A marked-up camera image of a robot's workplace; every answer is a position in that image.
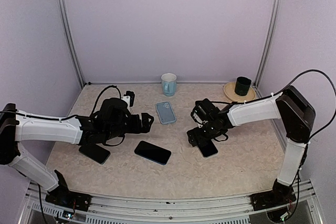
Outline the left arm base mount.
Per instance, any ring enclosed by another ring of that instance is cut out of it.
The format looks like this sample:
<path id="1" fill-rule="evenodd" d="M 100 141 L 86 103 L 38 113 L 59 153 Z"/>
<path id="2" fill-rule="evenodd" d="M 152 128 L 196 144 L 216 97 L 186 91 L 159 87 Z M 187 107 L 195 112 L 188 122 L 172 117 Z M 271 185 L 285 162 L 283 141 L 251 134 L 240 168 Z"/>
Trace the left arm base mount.
<path id="1" fill-rule="evenodd" d="M 92 196 L 69 190 L 63 175 L 57 170 L 54 172 L 58 178 L 58 186 L 52 191 L 48 191 L 45 201 L 57 206 L 87 212 Z"/>

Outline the black phone white edge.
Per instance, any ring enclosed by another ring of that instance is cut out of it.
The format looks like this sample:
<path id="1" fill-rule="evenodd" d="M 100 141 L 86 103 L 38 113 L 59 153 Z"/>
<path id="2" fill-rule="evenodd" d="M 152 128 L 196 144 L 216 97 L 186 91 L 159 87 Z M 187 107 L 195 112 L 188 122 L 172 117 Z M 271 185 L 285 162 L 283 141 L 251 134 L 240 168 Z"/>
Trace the black phone white edge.
<path id="1" fill-rule="evenodd" d="M 199 144 L 198 149 L 204 158 L 212 157 L 218 153 L 216 146 L 211 140 Z"/>

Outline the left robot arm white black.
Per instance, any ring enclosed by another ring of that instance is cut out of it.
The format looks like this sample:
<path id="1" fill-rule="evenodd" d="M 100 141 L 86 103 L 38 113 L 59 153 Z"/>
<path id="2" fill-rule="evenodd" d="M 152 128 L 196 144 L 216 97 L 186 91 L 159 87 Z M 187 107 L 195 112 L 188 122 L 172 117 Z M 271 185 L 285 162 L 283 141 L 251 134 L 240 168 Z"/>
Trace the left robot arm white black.
<path id="1" fill-rule="evenodd" d="M 99 111 L 90 116 L 67 118 L 35 115 L 19 111 L 9 103 L 1 111 L 1 165 L 7 165 L 38 183 L 66 206 L 73 201 L 63 175 L 50 171 L 32 156 L 22 141 L 64 142 L 79 146 L 102 144 L 126 134 L 150 132 L 154 117 L 148 113 L 131 114 L 129 103 L 120 98 L 103 101 Z"/>

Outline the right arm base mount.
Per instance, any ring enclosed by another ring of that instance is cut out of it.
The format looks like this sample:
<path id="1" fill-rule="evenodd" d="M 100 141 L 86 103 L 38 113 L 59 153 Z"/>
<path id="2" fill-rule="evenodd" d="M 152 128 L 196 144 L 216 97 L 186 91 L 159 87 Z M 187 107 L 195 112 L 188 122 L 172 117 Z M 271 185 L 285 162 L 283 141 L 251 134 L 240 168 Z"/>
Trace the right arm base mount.
<path id="1" fill-rule="evenodd" d="M 297 200 L 293 187 L 286 186 L 276 179 L 272 190 L 250 195 L 254 211 L 285 205 Z"/>

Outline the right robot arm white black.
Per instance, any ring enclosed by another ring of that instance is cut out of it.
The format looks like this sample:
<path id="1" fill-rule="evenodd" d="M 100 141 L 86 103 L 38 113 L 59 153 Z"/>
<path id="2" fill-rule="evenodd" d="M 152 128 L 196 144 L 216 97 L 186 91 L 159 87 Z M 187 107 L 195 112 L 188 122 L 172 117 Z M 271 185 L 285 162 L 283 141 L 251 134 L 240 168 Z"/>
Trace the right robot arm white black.
<path id="1" fill-rule="evenodd" d="M 217 104 L 217 101 L 209 99 L 195 102 L 191 117 L 198 126 L 186 133 L 193 147 L 203 148 L 219 136 L 226 136 L 228 130 L 248 123 L 264 120 L 282 122 L 287 142 L 276 179 L 276 184 L 280 185 L 268 194 L 273 205 L 279 205 L 288 198 L 288 187 L 293 184 L 305 162 L 311 139 L 335 119 L 333 115 L 324 126 L 314 131 L 316 111 L 291 83 L 276 93 L 252 101 L 225 102 L 223 109 L 219 109 Z"/>

